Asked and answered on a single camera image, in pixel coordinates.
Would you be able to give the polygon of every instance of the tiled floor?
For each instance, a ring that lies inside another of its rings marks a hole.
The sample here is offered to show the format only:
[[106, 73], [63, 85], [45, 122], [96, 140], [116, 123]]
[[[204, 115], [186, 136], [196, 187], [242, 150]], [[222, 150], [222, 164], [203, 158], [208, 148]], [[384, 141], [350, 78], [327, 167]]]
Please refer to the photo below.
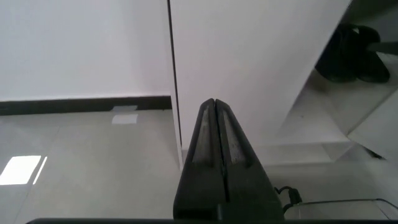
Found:
[[[26, 184], [0, 185], [0, 222], [172, 218], [180, 179], [172, 112], [120, 114], [126, 112], [0, 117], [1, 170], [12, 158], [40, 156]], [[19, 166], [18, 172], [28, 168]], [[381, 197], [398, 203], [396, 169], [349, 153], [335, 163], [265, 166], [274, 186], [298, 188], [304, 202]]]
[[118, 114], [1, 117], [0, 169], [12, 157], [41, 156], [27, 184], [0, 185], [1, 223], [172, 218], [180, 178], [172, 112], [135, 111], [136, 123], [112, 124]]

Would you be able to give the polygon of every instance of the white wall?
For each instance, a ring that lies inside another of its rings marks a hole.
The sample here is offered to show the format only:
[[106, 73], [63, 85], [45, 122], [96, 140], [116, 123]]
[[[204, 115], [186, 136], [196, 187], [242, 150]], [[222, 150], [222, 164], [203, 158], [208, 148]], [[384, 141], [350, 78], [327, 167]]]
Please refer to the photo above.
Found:
[[0, 101], [170, 95], [167, 19], [161, 0], [1, 1]]
[[277, 132], [349, 0], [171, 0], [182, 148], [200, 104], [228, 103], [252, 146]]

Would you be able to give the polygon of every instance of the black baseboard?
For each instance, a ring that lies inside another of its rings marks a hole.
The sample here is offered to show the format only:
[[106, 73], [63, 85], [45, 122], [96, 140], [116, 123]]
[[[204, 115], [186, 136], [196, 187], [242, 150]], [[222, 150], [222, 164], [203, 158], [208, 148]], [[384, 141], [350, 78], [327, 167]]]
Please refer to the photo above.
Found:
[[0, 102], [0, 116], [110, 111], [114, 106], [137, 106], [137, 110], [167, 110], [172, 108], [172, 100], [170, 96], [143, 96], [75, 100], [5, 101]]

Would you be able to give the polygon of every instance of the black slipper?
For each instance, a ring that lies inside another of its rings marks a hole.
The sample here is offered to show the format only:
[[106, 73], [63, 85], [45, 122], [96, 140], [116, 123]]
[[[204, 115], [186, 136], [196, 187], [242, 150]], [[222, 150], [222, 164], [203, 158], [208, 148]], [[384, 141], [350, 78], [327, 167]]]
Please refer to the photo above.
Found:
[[349, 30], [345, 26], [339, 26], [326, 45], [321, 57], [315, 65], [320, 75], [335, 83], [353, 82], [356, 75], [350, 70], [342, 57], [345, 32]]
[[350, 29], [343, 43], [344, 61], [358, 79], [364, 82], [386, 83], [390, 79], [388, 69], [377, 53], [366, 50], [369, 44], [375, 42], [380, 42], [376, 30], [365, 26]]

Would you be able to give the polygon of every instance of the glossy floor tile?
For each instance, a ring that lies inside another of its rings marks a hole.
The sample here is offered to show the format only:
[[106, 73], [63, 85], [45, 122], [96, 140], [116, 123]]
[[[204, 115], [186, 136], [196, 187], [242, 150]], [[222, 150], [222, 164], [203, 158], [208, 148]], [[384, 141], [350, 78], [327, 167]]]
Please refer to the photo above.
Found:
[[[115, 124], [121, 114], [136, 118]], [[42, 156], [27, 184], [0, 185], [2, 223], [43, 217], [172, 217], [180, 171], [171, 111], [8, 116], [0, 121], [2, 168], [13, 156]]]

